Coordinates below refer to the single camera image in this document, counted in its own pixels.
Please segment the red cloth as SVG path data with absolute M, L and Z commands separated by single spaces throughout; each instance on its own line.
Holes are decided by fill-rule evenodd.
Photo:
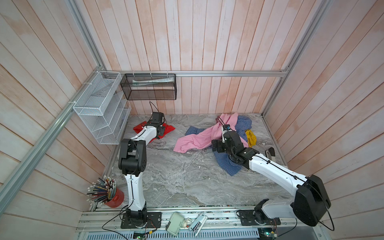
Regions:
M 137 133 L 132 137 L 133 141 L 145 141 L 146 144 L 149 144 L 154 139 L 162 139 L 168 133 L 174 131 L 175 128 L 171 125 L 161 124 L 161 125 L 148 125 L 146 121 L 140 123 L 134 127 L 134 131 Z

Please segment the pink cloth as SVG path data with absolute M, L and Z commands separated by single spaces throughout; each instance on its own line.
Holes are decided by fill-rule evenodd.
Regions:
M 239 114 L 221 114 L 220 118 L 225 124 L 229 124 L 231 128 L 234 128 L 237 124 Z M 176 145 L 173 149 L 177 153 L 186 153 L 191 149 L 202 150 L 209 147 L 212 144 L 212 140 L 222 140 L 223 125 L 217 122 L 212 127 L 203 130 L 199 134 L 190 134 L 180 137 L 176 141 Z

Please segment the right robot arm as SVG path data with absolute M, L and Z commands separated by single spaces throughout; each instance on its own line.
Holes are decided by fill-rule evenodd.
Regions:
M 267 225 L 280 218 L 294 218 L 315 227 L 328 213 L 331 202 L 323 181 L 291 171 L 253 148 L 244 147 L 240 136 L 231 129 L 222 131 L 220 140 L 213 140 L 214 152 L 226 153 L 236 165 L 262 174 L 290 193 L 294 200 L 263 199 L 249 214 L 240 214 L 249 225 Z

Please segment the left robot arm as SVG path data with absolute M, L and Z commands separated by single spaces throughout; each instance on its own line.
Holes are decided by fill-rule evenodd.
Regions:
M 147 223 L 147 205 L 143 191 L 143 172 L 147 166 L 147 145 L 153 139 L 164 135 L 165 116 L 153 112 L 143 129 L 131 139 L 123 139 L 120 144 L 118 167 L 122 171 L 128 188 L 129 203 L 126 220 L 134 226 Z

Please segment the yellow cloth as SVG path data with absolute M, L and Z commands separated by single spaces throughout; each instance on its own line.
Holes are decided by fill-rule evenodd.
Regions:
M 251 147 L 255 146 L 257 144 L 257 141 L 258 141 L 256 135 L 251 130 L 246 130 L 245 134 L 247 137 L 247 142 L 248 142 L 249 147 L 251 148 Z

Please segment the small black white object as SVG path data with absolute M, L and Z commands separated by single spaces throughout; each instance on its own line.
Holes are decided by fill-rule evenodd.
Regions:
M 273 147 L 270 147 L 265 151 L 266 157 L 271 160 L 272 162 L 276 162 L 276 153 L 275 149 Z

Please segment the red pencil cup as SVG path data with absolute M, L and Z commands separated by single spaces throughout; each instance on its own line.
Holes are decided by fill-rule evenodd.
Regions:
M 93 182 L 90 187 L 88 187 L 86 196 L 89 198 L 88 201 L 92 204 L 112 204 L 113 201 L 118 201 L 114 200 L 118 197 L 118 190 L 115 179 L 103 176 L 102 178 L 98 178 L 96 182 Z

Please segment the white labelled device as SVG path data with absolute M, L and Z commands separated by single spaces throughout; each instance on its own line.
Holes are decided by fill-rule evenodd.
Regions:
M 206 214 L 201 213 L 199 216 L 193 221 L 192 224 L 189 226 L 189 231 L 191 231 L 194 234 L 194 237 L 197 237 L 200 233 L 202 227 L 206 223 L 208 217 Z

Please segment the white electrical box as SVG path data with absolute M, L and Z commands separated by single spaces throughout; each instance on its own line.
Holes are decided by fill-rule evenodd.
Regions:
M 184 228 L 185 222 L 186 222 L 186 219 L 184 218 L 183 215 L 181 215 L 178 212 L 174 212 L 171 215 L 168 224 L 166 225 L 167 233 L 169 233 L 173 237 L 176 237 L 179 234 L 180 229 Z

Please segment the black mesh wall basket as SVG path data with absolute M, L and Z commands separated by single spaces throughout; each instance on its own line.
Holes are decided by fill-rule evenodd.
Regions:
M 177 99 L 175 74 L 124 74 L 120 86 L 129 101 Z

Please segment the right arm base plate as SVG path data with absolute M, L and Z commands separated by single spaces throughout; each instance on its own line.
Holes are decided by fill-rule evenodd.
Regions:
M 281 225 L 279 218 L 269 219 L 262 211 L 255 210 L 237 210 L 242 226 L 278 226 Z

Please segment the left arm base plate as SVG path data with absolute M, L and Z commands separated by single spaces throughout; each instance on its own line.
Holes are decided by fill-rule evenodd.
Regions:
M 130 211 L 123 214 L 121 229 L 160 228 L 161 212 Z

